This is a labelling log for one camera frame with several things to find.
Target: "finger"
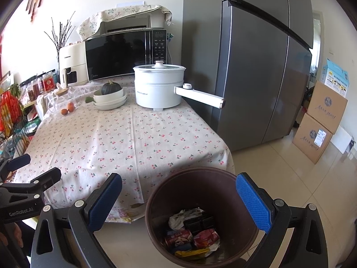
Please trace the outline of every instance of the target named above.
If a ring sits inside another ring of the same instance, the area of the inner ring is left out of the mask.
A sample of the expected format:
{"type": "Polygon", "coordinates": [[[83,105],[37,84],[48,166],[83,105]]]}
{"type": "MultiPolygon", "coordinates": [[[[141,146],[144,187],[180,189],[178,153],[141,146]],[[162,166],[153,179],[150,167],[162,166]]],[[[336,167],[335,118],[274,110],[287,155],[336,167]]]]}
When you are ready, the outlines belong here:
{"type": "Polygon", "coordinates": [[[5,235],[1,232],[0,232],[0,240],[5,246],[8,245],[8,239],[6,239],[5,235]]]}
{"type": "Polygon", "coordinates": [[[23,248],[24,247],[24,243],[22,241],[22,232],[21,232],[21,229],[19,228],[19,226],[17,224],[15,224],[14,236],[15,236],[15,238],[17,240],[17,243],[20,246],[20,248],[23,248]]]}

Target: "lid knob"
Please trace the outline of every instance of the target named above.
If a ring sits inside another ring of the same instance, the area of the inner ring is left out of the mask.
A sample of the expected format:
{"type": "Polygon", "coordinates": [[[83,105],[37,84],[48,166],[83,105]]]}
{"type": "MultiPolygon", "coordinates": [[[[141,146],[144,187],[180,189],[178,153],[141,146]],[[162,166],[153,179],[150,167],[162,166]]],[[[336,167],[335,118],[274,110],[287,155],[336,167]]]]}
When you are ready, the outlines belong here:
{"type": "Polygon", "coordinates": [[[163,60],[157,60],[155,61],[155,65],[153,66],[154,69],[163,69],[164,67],[164,61],[163,60]]]}
{"type": "Polygon", "coordinates": [[[190,90],[190,89],[192,89],[192,84],[183,84],[182,87],[187,89],[187,90],[190,90]]]}

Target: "refrigerator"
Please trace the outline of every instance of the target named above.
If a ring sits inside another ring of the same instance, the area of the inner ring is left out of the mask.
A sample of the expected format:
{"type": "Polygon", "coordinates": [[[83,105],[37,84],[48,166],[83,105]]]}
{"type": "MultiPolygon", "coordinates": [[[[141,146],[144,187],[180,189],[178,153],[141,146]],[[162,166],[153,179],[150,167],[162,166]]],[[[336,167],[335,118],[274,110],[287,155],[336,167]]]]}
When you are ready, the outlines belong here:
{"type": "Polygon", "coordinates": [[[187,100],[231,151],[290,133],[313,45],[310,0],[183,0],[185,82],[226,99],[187,100]]]}

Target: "brown trash can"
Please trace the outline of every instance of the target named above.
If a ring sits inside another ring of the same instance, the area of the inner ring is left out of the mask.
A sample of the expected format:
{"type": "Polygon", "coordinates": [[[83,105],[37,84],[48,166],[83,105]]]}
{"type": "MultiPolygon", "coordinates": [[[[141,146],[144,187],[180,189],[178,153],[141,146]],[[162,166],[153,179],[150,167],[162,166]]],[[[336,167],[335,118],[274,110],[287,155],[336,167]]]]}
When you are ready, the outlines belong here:
{"type": "Polygon", "coordinates": [[[211,167],[194,167],[166,178],[149,198],[145,223],[159,252],[187,268],[216,268],[233,263],[247,252],[258,235],[258,228],[236,191],[236,175],[211,167]],[[212,214],[221,245],[207,258],[188,261],[166,249],[164,229],[170,216],[195,207],[212,214]]]}

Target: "white bowl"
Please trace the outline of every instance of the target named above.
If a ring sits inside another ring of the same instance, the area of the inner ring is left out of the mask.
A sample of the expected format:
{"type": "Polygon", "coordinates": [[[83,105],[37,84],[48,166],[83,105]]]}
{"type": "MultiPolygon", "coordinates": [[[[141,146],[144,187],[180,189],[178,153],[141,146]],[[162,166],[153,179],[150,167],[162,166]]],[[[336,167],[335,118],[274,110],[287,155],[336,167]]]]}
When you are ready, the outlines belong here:
{"type": "Polygon", "coordinates": [[[120,103],[120,102],[126,100],[126,98],[127,98],[127,95],[125,94],[124,96],[122,96],[121,98],[119,98],[115,101],[106,102],[106,103],[96,103],[96,102],[93,102],[93,103],[97,106],[107,106],[107,105],[113,105],[113,104],[120,103]]]}
{"type": "Polygon", "coordinates": [[[125,102],[126,102],[126,99],[124,101],[122,101],[122,102],[119,102],[119,103],[116,103],[116,104],[112,104],[112,105],[105,105],[105,106],[101,105],[101,106],[99,106],[99,105],[94,104],[94,106],[98,110],[108,111],[108,110],[113,110],[113,109],[121,107],[122,105],[125,104],[125,102]]]}
{"type": "Polygon", "coordinates": [[[113,102],[116,101],[124,96],[124,90],[121,89],[120,91],[108,94],[108,95],[102,95],[102,90],[97,90],[93,94],[93,99],[94,102],[96,103],[108,103],[108,102],[113,102]]]}

